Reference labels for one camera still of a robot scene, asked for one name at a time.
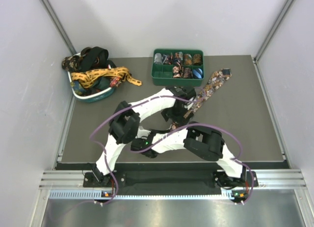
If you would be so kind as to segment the brown floral tie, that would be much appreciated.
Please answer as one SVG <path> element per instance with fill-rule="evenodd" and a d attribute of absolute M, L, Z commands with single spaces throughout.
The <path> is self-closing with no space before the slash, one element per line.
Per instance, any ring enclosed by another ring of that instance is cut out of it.
<path fill-rule="evenodd" d="M 231 76 L 232 76 L 232 71 L 230 68 L 220 69 L 212 73 L 207 84 L 202 88 L 201 92 L 198 93 L 196 96 L 195 100 L 199 102 L 199 109 L 226 81 L 228 81 L 231 78 Z M 187 124 L 191 121 L 195 113 L 191 111 L 188 111 L 186 113 L 186 116 L 190 115 L 190 120 L 187 122 Z M 169 129 L 173 131 L 179 127 L 181 126 L 172 122 Z"/>

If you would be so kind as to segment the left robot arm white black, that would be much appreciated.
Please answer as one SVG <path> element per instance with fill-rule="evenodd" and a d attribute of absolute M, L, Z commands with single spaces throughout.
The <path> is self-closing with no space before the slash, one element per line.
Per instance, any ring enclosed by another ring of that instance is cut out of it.
<path fill-rule="evenodd" d="M 129 143 L 148 137 L 149 130 L 140 127 L 140 123 L 162 112 L 164 120 L 172 120 L 182 126 L 188 122 L 184 115 L 197 102 L 194 87 L 168 86 L 143 100 L 118 104 L 113 115 L 102 122 L 90 135 L 90 140 L 101 146 L 103 152 L 96 164 L 92 166 L 94 180 L 100 186 L 111 182 L 115 163 L 122 149 Z"/>

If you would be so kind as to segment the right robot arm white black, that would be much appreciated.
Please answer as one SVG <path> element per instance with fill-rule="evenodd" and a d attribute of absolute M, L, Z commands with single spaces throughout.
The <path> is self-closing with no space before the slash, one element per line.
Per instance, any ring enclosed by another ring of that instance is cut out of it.
<path fill-rule="evenodd" d="M 139 129 L 131 142 L 131 151 L 148 158 L 156 158 L 168 151 L 187 150 L 205 161 L 216 162 L 223 171 L 214 172 L 217 184 L 232 188 L 247 180 L 246 168 L 234 159 L 222 133 L 212 127 L 197 125 L 175 130 Z"/>

